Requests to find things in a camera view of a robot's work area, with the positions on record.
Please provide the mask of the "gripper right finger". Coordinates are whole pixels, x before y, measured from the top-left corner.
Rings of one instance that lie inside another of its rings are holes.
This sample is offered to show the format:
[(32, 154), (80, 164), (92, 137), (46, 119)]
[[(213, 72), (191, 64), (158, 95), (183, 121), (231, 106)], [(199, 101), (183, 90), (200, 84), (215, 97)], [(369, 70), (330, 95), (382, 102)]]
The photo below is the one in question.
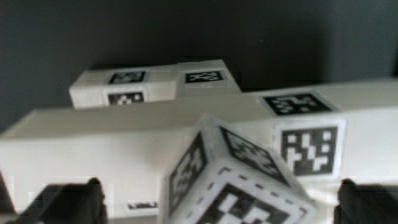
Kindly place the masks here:
[(398, 185), (341, 181), (332, 224), (398, 224)]

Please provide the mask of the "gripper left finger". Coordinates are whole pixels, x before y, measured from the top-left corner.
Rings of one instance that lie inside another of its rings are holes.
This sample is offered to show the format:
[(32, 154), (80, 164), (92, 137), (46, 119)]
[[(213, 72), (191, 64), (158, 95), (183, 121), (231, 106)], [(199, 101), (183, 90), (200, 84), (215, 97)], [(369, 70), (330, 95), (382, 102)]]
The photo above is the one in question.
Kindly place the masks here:
[(85, 183), (49, 184), (14, 224), (108, 224), (99, 179), (90, 178)]

